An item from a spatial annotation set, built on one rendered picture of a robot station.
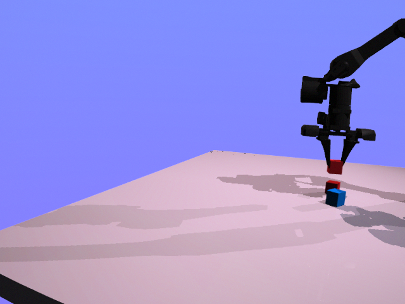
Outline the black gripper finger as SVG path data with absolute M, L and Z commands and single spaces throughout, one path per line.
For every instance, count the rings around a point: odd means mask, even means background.
M 327 166 L 330 164 L 330 151 L 331 151 L 331 139 L 319 139 L 316 137 L 318 141 L 321 142 L 325 154 L 325 158 L 327 161 Z
M 345 164 L 347 157 L 349 156 L 350 152 L 352 151 L 353 147 L 355 147 L 356 144 L 359 144 L 359 141 L 349 141 L 347 139 L 343 139 L 343 151 L 341 157 L 343 165 Z

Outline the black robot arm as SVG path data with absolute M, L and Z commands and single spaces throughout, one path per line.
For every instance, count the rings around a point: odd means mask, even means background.
M 323 78 L 303 76 L 300 103 L 322 104 L 323 100 L 327 100 L 328 87 L 330 87 L 329 104 L 350 106 L 352 89 L 361 87 L 356 80 L 339 80 L 338 84 L 326 84 L 326 82 L 351 76 L 369 57 L 400 37 L 405 39 L 405 18 L 399 19 L 362 46 L 338 55 L 330 63 L 330 69 Z M 328 114 L 319 111 L 316 123 L 323 125 L 323 129 L 327 129 Z

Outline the red cube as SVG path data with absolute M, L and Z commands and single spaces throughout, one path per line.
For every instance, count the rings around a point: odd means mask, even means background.
M 329 174 L 339 174 L 342 175 L 342 165 L 343 161 L 330 159 L 330 164 L 327 166 L 327 172 Z
M 330 181 L 326 182 L 325 194 L 327 194 L 327 190 L 330 190 L 330 189 L 340 189 L 340 182 L 334 181 L 334 180 L 333 181 L 330 180 Z

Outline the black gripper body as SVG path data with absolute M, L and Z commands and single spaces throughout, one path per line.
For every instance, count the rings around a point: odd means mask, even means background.
M 356 130 L 351 130 L 351 114 L 351 106 L 330 104 L 328 106 L 327 129 L 319 128 L 317 125 L 303 124 L 301 126 L 301 135 L 306 137 L 318 136 L 319 139 L 328 139 L 329 136 L 343 136 L 349 141 L 358 141 L 358 139 L 376 141 L 376 133 L 373 129 L 356 128 Z M 332 129 L 335 132 L 331 131 Z M 346 132 L 341 132 L 340 130 L 345 130 Z

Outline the blue cube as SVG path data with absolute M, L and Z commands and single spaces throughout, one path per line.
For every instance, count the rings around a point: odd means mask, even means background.
M 325 204 L 332 205 L 334 207 L 342 206 L 345 202 L 346 191 L 340 189 L 327 190 L 327 198 Z

